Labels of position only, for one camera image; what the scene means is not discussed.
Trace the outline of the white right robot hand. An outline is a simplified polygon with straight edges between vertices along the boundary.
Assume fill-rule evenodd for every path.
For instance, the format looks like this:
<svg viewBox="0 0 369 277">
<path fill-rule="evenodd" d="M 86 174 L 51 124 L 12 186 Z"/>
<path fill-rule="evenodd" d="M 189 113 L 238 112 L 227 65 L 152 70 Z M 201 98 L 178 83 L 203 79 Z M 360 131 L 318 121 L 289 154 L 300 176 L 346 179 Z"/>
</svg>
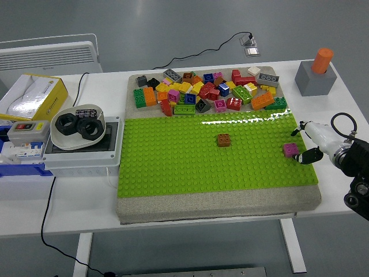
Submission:
<svg viewBox="0 0 369 277">
<path fill-rule="evenodd" d="M 328 154 L 333 165 L 341 168 L 341 161 L 345 157 L 351 145 L 345 143 L 342 138 L 329 125 L 314 123 L 313 121 L 300 121 L 291 136 L 297 135 L 301 130 L 317 145 L 316 148 L 293 155 L 292 157 L 301 164 L 311 164 L 323 158 L 323 154 Z"/>
</svg>

